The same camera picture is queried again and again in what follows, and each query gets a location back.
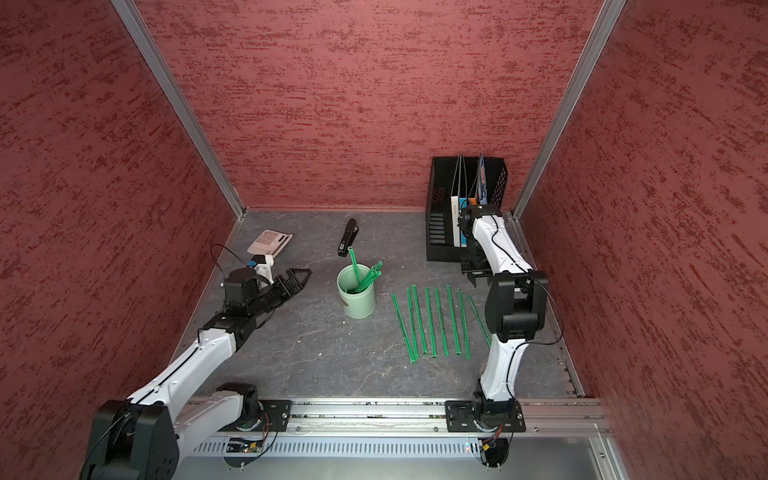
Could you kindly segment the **green straw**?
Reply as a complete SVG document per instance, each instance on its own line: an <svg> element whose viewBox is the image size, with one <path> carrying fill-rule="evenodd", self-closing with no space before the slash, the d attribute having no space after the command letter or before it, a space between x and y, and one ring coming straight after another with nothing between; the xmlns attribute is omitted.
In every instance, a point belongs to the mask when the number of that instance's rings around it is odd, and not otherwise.
<svg viewBox="0 0 768 480"><path fill-rule="evenodd" d="M448 310L449 310L451 327L452 327L454 347L455 347L456 355L460 356L462 355L462 351L460 347L459 330L458 330L457 319L455 315L453 290L450 285L446 285L446 293L448 297Z"/></svg>
<svg viewBox="0 0 768 480"><path fill-rule="evenodd" d="M442 342L442 349L443 354L445 357L450 356L450 351L448 347L447 337L446 337L446 330L445 330L445 321L442 311L442 304L441 304L441 297L440 297L440 289L435 288L434 294L436 298L436 307L437 307L437 315L438 315L438 322L439 322L439 329L440 329L440 335L441 335L441 342Z"/></svg>
<svg viewBox="0 0 768 480"><path fill-rule="evenodd" d="M405 325L405 320L403 318L401 309L399 307L399 303L398 303L397 297L396 297L396 295L394 293L391 294L391 299L392 299L392 303L393 303L393 306L394 306L395 314L396 314L396 317L397 317L397 320L398 320L398 323L399 323L399 326L400 326L400 330L401 330L401 333L403 335L404 343L405 343L405 346L406 346L406 349L407 349L407 352L408 352L409 361L411 363L415 363L417 361L417 356L414 353L413 347L411 346L411 340L410 340L410 336L408 334L408 330L407 330L406 325Z"/></svg>
<svg viewBox="0 0 768 480"><path fill-rule="evenodd" d="M412 289L408 288L406 289L406 296L407 296L407 305L408 305L408 315L409 315L409 325L410 325L410 338L411 338L411 350L412 350L412 358L415 362L419 358L419 352L418 352L418 340L417 340L417 329L415 324L415 317L414 317L414 310L413 310L413 297L412 297Z"/></svg>
<svg viewBox="0 0 768 480"><path fill-rule="evenodd" d="M463 295L462 289L458 289L458 303L459 303L459 310L460 310L464 355L466 359L471 359L471 342L469 338L468 323L467 323L464 295Z"/></svg>
<svg viewBox="0 0 768 480"><path fill-rule="evenodd" d="M353 270L353 273L354 273L354 276L355 276L355 280L356 280L356 285L350 291L350 293L357 293L358 290L359 290L359 287L361 286L361 282L362 282L362 278L361 278L361 274L360 274L360 269L359 269L359 264L357 262L356 254L355 254L355 251L354 251L353 247L351 247L351 246L348 247L348 253L349 253L349 257L350 257L351 264L352 264L352 270Z"/></svg>
<svg viewBox="0 0 768 480"><path fill-rule="evenodd" d="M428 287L425 287L425 299L426 299L426 310L427 310L427 317L428 317L428 331L429 331L429 338L430 338L430 350L431 350L431 356L432 358L437 357L437 344L436 344L436 338L435 338L435 329L434 329L434 323L433 323L433 313L432 313L432 307L431 307L431 295L430 295L430 289Z"/></svg>
<svg viewBox="0 0 768 480"><path fill-rule="evenodd" d="M382 266L383 266L383 262L379 261L368 271L366 276L363 278L362 282L359 284L359 287L357 290L358 293L364 292L376 281L376 279L381 275Z"/></svg>
<svg viewBox="0 0 768 480"><path fill-rule="evenodd" d="M418 326L418 335L419 335L419 340L421 344L421 352L423 356L426 356L428 354L428 348L426 344L425 330L424 330L421 308L419 303L418 288L416 284L413 284L411 287L411 296L412 296L413 308L415 312L415 318L417 322L416 325Z"/></svg>
<svg viewBox="0 0 768 480"><path fill-rule="evenodd" d="M468 296L468 300L469 300L469 304L470 304L471 310L472 310L472 312L474 314L474 317L475 317L475 319L477 320L477 322L479 324L479 327L480 327L480 330L481 330L481 332L483 334L483 337L484 337L488 347L490 348L491 345L492 345L492 341L491 341L491 335L489 333L489 330L488 330L485 322L483 321L483 319L482 319L482 317L480 315L480 312L479 312L479 310L478 310L478 308L477 308L477 306L476 306L476 304L474 302L474 299L471 296Z"/></svg>

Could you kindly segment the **black stapler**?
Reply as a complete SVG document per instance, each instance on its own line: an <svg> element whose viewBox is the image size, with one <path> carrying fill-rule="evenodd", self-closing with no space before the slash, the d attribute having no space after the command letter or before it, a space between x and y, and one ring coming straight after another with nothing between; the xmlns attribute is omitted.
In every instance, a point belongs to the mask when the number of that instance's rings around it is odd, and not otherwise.
<svg viewBox="0 0 768 480"><path fill-rule="evenodd" d="M344 229L344 233L339 242L337 254L340 257L346 257L349 252L349 248L353 245L353 242L359 232L357 221L354 218L350 218Z"/></svg>

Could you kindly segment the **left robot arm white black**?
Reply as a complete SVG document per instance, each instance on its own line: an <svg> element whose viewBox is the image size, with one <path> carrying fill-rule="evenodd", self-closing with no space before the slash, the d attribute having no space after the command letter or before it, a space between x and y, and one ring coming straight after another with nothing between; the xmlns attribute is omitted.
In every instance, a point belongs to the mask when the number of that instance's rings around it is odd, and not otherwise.
<svg viewBox="0 0 768 480"><path fill-rule="evenodd" d="M311 275L308 268L289 268L274 279L252 267L232 271L223 284L222 309L188 349L127 399L98 409L80 478L170 479L186 456L224 427L263 434L262 449L269 451L287 428L289 401L262 402L255 386L228 382L202 403L188 402Z"/></svg>

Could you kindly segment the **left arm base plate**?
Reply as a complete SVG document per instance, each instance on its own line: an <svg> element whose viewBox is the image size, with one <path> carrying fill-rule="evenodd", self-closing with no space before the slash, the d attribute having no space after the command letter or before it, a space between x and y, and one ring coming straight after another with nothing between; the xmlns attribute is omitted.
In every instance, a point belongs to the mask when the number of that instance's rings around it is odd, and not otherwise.
<svg viewBox="0 0 768 480"><path fill-rule="evenodd" d="M262 399L259 401L265 424L270 433L283 433L288 428L293 402L291 400Z"/></svg>

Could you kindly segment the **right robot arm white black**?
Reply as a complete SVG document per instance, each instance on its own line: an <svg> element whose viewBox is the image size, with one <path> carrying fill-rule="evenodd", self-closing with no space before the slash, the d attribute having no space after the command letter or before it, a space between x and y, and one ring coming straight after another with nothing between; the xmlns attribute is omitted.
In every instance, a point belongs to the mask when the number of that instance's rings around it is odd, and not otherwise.
<svg viewBox="0 0 768 480"><path fill-rule="evenodd" d="M470 272L481 270L488 277L484 315L491 346L473 411L479 428L495 431L517 418L515 382L526 348L544 327L548 281L516 248L497 207L470 204L461 210L458 225L467 241Z"/></svg>

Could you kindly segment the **light blue folder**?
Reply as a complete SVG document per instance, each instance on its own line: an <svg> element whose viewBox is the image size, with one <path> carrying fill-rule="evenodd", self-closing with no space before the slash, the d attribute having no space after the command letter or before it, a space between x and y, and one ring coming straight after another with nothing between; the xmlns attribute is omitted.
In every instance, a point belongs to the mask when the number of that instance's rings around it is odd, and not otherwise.
<svg viewBox="0 0 768 480"><path fill-rule="evenodd" d="M485 157L480 154L477 161L476 170L476 199L480 205L488 203L487 176L485 170Z"/></svg>

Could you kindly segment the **aluminium mounting rail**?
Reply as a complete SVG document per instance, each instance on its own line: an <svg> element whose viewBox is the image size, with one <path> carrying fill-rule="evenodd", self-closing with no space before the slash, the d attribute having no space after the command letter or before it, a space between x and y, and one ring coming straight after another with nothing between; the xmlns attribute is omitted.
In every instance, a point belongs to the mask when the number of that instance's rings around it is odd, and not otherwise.
<svg viewBox="0 0 768 480"><path fill-rule="evenodd" d="M287 436L428 437L495 433L449 432L441 398L293 398ZM529 437L612 437L601 401L587 398L520 399Z"/></svg>

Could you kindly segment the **pale green storage cup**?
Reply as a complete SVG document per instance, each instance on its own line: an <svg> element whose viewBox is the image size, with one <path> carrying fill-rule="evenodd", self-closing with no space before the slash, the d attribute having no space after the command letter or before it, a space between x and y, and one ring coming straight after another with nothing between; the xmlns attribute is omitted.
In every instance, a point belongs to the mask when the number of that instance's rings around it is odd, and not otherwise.
<svg viewBox="0 0 768 480"><path fill-rule="evenodd" d="M375 310L375 286L371 284L360 293L354 293L357 288L357 277L352 265L345 266L337 275L336 285L344 313L352 319L364 319Z"/></svg>

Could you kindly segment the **black mesh file organizer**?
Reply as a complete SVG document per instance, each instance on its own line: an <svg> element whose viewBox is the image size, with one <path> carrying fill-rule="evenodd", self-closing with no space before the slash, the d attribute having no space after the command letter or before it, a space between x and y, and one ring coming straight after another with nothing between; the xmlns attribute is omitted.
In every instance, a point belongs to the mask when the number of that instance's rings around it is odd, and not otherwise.
<svg viewBox="0 0 768 480"><path fill-rule="evenodd" d="M476 179L478 157L465 157L469 191ZM508 171L501 157L485 157L488 203L502 206ZM459 262L466 251L453 246L450 210L450 189L454 173L455 157L434 157L431 163L429 188L426 205L427 260L438 262Z"/></svg>

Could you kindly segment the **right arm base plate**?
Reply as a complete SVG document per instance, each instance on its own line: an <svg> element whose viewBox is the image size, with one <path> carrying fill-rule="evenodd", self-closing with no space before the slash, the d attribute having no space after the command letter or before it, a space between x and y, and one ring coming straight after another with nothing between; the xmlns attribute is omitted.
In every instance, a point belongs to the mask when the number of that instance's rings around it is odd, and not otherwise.
<svg viewBox="0 0 768 480"><path fill-rule="evenodd" d="M446 401L445 419L449 432L522 433L526 431L521 405L507 401Z"/></svg>

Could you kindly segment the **left aluminium corner post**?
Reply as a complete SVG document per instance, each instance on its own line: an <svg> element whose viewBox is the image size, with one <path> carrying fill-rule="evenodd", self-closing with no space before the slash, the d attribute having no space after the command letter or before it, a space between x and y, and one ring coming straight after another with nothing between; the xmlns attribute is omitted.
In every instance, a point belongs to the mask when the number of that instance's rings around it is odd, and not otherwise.
<svg viewBox="0 0 768 480"><path fill-rule="evenodd" d="M242 220L247 208L226 173L192 107L185 98L170 67L163 58L159 47L152 38L136 3L129 0L112 0L111 4L134 44L139 49L154 78L160 85L178 119L181 121L219 190L224 195L236 218Z"/></svg>

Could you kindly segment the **aluminium corner post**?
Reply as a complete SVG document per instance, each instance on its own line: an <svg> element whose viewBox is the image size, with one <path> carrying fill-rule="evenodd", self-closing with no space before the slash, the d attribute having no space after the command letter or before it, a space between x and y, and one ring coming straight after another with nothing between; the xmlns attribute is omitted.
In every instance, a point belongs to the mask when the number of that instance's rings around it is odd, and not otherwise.
<svg viewBox="0 0 768 480"><path fill-rule="evenodd" d="M605 45L624 9L625 0L605 0L571 74L566 89L553 116L551 125L541 143L533 165L526 177L513 210L512 218L519 223L539 180L554 153L559 139L576 108Z"/></svg>
<svg viewBox="0 0 768 480"><path fill-rule="evenodd" d="M242 220L247 208L226 173L192 107L185 98L170 67L163 58L159 47L152 38L136 3L129 0L112 0L111 4L134 44L139 49L154 78L160 85L178 119L181 121L219 190L224 195L236 218Z"/></svg>

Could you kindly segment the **right aluminium corner post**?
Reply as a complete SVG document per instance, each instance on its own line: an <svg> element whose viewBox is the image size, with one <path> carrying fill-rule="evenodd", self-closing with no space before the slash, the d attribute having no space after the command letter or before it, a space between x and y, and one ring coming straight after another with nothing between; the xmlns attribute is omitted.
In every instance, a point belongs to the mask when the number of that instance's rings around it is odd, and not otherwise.
<svg viewBox="0 0 768 480"><path fill-rule="evenodd" d="M539 180L554 153L559 139L576 108L605 45L624 9L625 0L605 0L571 74L566 89L553 116L551 125L541 143L533 165L526 177L513 210L512 218L519 223Z"/></svg>

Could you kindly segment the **green straw upright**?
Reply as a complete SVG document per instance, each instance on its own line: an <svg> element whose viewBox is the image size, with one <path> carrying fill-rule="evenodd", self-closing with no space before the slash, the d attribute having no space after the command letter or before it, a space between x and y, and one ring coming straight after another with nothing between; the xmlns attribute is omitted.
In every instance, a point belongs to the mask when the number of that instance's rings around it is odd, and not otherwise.
<svg viewBox="0 0 768 480"><path fill-rule="evenodd" d="M359 290L359 287L361 286L361 282L362 282L362 278L361 278L361 274L360 274L360 269L359 269L359 264L357 262L356 254L355 254L355 251L354 251L353 247L351 247L351 246L348 247L348 253L349 253L349 257L350 257L351 264L352 264L352 270L353 270L353 273L354 273L354 276L355 276L355 280L356 280L356 285L350 291L350 293L357 293L358 290Z"/></svg>

